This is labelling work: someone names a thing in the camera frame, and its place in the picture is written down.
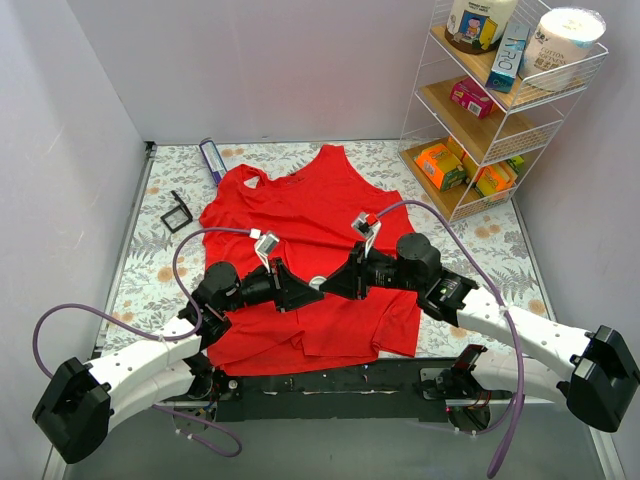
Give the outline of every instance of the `gray wall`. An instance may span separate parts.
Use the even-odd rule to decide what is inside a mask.
[[[104,306],[144,153],[64,0],[0,1],[0,131],[0,478],[26,480],[50,450],[33,326],[61,302]],[[98,323],[54,317],[46,364],[86,358]]]
[[[607,21],[611,54],[519,194],[560,321],[618,329],[640,361],[640,2],[583,0]],[[640,478],[640,399],[614,436]]]
[[[434,4],[68,2],[159,143],[399,137]]]

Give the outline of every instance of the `gray floor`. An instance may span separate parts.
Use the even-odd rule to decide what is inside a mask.
[[[405,420],[276,420],[229,424],[244,452],[225,459],[146,411],[116,428],[65,480],[482,479],[503,430],[471,439]],[[217,433],[208,438],[232,448]],[[527,405],[497,479],[602,479],[588,429],[549,404]]]

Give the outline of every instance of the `plastic-wrapped roll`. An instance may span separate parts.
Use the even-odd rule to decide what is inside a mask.
[[[465,53],[497,48],[518,0],[455,0],[444,36]]]
[[[537,73],[569,65],[584,59],[600,39],[606,24],[598,12],[575,7],[554,8],[545,13],[529,38],[519,75]],[[576,67],[533,78],[530,84],[544,90],[564,90],[575,75]]]

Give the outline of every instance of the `red shirt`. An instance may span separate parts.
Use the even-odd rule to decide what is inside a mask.
[[[255,188],[245,184],[256,177]],[[308,282],[316,275],[328,277],[347,260],[362,240],[351,227],[361,212],[376,213],[400,200],[398,192],[360,177],[343,147],[325,145],[313,162],[275,180],[247,165],[229,171],[200,223],[273,231],[280,244],[271,258],[282,257]],[[412,231],[406,209],[397,208],[385,215],[375,247],[395,255],[398,238]],[[207,267],[225,260],[242,278],[260,265],[249,237],[214,232],[203,243]],[[365,300],[327,294],[292,312],[276,312],[266,303],[228,316],[232,327],[209,348],[209,358],[229,375],[245,376],[366,363],[380,350],[413,356],[420,322],[415,293],[381,288],[371,289]]]

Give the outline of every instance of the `floral pattern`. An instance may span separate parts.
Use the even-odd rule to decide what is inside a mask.
[[[335,144],[344,145],[352,165],[372,185],[384,190],[398,190],[404,199],[430,202],[420,184],[399,160],[396,141]],[[306,165],[320,147],[320,143],[225,145],[220,148],[220,153],[228,169],[246,163],[275,178]],[[185,304],[185,298],[173,279],[171,261],[180,241],[200,226],[194,220],[171,234],[162,224],[160,216],[175,206],[171,190],[178,192],[195,219],[215,198],[216,188],[197,146],[158,147],[127,252],[113,315],[146,331],[161,328]],[[445,266],[482,283],[433,216],[411,206],[409,217],[414,229],[425,233],[440,249]],[[539,280],[511,202],[461,220],[454,224],[454,230],[498,284],[506,301],[546,316]],[[187,243],[178,265],[180,278],[188,289],[193,290],[203,277],[204,247],[199,239]],[[103,330],[98,346],[109,352],[128,345],[136,338],[121,328],[109,325]],[[489,337],[454,328],[423,315],[416,355],[455,357],[469,343],[482,343],[502,352],[509,349]]]

